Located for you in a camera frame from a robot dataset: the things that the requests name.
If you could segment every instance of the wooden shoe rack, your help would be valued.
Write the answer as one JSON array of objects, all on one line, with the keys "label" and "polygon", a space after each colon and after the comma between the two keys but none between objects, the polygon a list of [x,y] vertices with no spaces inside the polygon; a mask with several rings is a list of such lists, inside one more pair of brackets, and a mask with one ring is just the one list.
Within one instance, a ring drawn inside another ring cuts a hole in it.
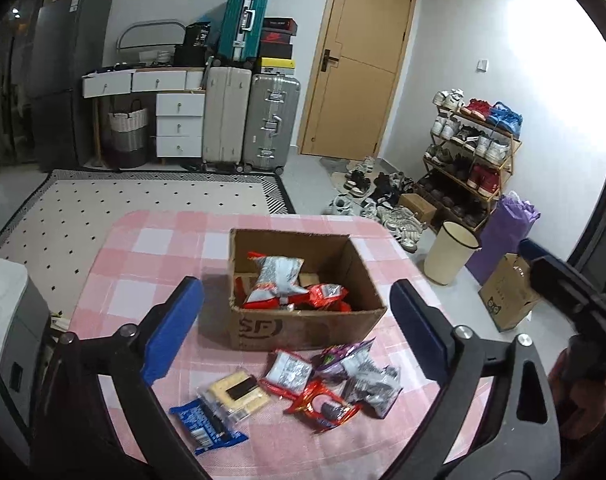
[{"label": "wooden shoe rack", "polygon": [[[462,146],[462,145],[458,144],[457,142],[452,141],[451,139],[443,139],[441,136],[436,136],[436,135],[432,134],[432,132],[430,131],[430,136],[432,136],[432,142],[436,146],[440,147],[440,146],[447,144],[448,148],[449,147],[455,148],[455,150],[453,150],[454,156],[457,153],[460,153],[461,155],[467,156],[467,157],[472,156],[472,167],[474,167],[475,164],[482,164],[483,166],[486,166],[488,168],[494,168],[494,170],[498,170],[498,172],[499,172],[499,177],[500,177],[499,178],[499,189],[497,189],[496,192],[491,197],[488,198],[488,197],[480,194],[476,189],[469,187],[467,185],[467,182],[463,182],[463,181],[457,179],[451,173],[448,173],[448,171],[446,171],[444,167],[439,166],[438,164],[435,164],[431,160],[428,160],[427,158],[423,157],[423,164],[425,165],[425,170],[427,170],[428,174],[432,173],[433,171],[443,174],[445,177],[449,178],[452,182],[455,182],[459,187],[462,187],[462,189],[465,189],[468,193],[470,193],[470,195],[472,195],[473,197],[480,200],[486,206],[487,215],[485,216],[483,221],[477,225],[477,227],[472,229],[473,232],[479,232],[483,229],[483,227],[485,226],[485,223],[487,222],[487,220],[490,218],[490,216],[496,209],[497,201],[499,200],[500,196],[503,194],[503,190],[507,184],[507,181],[512,177],[512,175],[514,175],[514,168],[515,168],[514,158],[515,158],[516,152],[518,152],[518,150],[520,149],[522,142],[520,140],[515,139],[514,136],[509,131],[504,130],[502,128],[498,128],[497,126],[487,123],[486,121],[481,121],[480,119],[478,119],[476,117],[468,116],[468,115],[462,114],[461,112],[453,112],[452,110],[443,108],[441,106],[437,106],[437,108],[439,110],[439,113],[445,112],[448,114],[449,118],[462,119],[469,123],[474,123],[474,124],[477,124],[478,126],[482,126],[483,128],[490,130],[490,139],[492,139],[492,140],[497,139],[498,137],[496,137],[496,136],[503,136],[503,137],[510,139],[510,144],[512,146],[512,149],[510,150],[510,153],[508,154],[505,161],[502,164],[497,165],[497,164],[490,162],[486,158],[477,155],[475,152],[471,152],[464,145]],[[443,213],[443,214],[437,214],[435,216],[435,220],[437,222],[439,222],[439,219],[441,221],[445,219],[445,220],[453,220],[457,223],[462,222],[462,219],[459,218],[458,216],[456,216],[452,212],[451,208],[447,207],[445,204],[436,200],[429,192],[427,192],[425,189],[423,189],[423,187],[420,186],[419,184],[416,184],[416,187],[417,187],[418,193],[424,199],[426,199],[428,202],[432,203],[432,205],[436,206],[436,208],[438,208],[439,211],[441,211]]]}]

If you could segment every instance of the small cardboard box on floor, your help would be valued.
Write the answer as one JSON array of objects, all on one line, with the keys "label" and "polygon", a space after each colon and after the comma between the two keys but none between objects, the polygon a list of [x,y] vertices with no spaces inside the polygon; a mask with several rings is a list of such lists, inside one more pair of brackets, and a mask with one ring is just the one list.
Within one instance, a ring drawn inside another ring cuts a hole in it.
[{"label": "small cardboard box on floor", "polygon": [[416,193],[401,195],[398,205],[408,208],[424,224],[432,222],[434,215],[436,215],[436,208]]},{"label": "small cardboard box on floor", "polygon": [[[262,230],[232,230],[229,244],[229,334],[232,348],[270,351],[305,350],[360,342],[385,314],[365,263],[346,235],[316,235]],[[258,276],[249,252],[303,258],[301,285],[337,283],[346,287],[353,312],[251,310],[241,308],[235,280],[253,283]]]},{"label": "small cardboard box on floor", "polygon": [[529,286],[529,266],[518,254],[506,254],[479,292],[500,332],[525,319],[540,297]]}]

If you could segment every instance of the barcode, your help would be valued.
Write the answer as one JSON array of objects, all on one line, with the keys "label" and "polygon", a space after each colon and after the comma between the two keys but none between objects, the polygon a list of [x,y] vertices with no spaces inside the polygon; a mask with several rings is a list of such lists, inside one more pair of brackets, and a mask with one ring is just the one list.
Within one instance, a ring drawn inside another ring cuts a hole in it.
[{"label": "barcode", "polygon": [[203,428],[198,428],[197,430],[190,431],[190,434],[192,434],[196,442],[199,444],[200,449],[206,449],[208,447],[214,446],[214,443],[209,437],[208,432],[205,431]]}]

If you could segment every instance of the tablecloth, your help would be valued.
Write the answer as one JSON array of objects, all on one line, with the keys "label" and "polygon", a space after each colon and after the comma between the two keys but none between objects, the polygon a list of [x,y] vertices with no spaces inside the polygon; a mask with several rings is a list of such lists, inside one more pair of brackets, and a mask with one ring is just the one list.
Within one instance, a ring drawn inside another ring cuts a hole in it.
[{"label": "tablecloth", "polygon": [[[407,278],[429,305],[440,307],[422,273],[389,232],[371,220],[345,216],[130,213],[115,222],[99,251],[70,330],[80,338],[111,335],[125,323],[139,322],[150,307],[164,302],[184,276],[202,279],[205,287],[202,314],[188,333],[168,375],[153,386],[165,409],[193,400],[198,387],[222,378],[238,366],[257,376],[265,371],[266,353],[233,351],[227,346],[227,256],[232,228],[348,234],[386,304],[391,285]],[[214,313],[208,321],[201,319],[206,311]],[[416,431],[439,387],[422,374],[390,310],[372,330],[371,337],[375,338],[371,349],[375,363],[401,368],[403,392],[387,418],[378,420],[358,413],[335,430],[314,434],[296,417],[283,415],[289,401],[274,397],[274,402],[240,425],[240,431],[249,437],[247,442],[200,455],[198,460],[209,475],[237,480],[380,477]],[[111,379],[100,380],[123,449],[144,460]],[[489,381],[481,381],[449,459],[467,452],[489,389]],[[173,416],[171,419],[179,429],[179,423]]]}]

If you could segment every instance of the gray refrigerator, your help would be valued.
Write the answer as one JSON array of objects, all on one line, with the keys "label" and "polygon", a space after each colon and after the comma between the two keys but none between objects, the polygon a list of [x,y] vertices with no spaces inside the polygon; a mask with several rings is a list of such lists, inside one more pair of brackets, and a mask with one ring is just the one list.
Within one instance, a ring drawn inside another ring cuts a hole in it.
[{"label": "gray refrigerator", "polygon": [[57,0],[39,11],[28,96],[42,171],[73,170],[94,155],[81,78],[101,68],[110,0]]}]

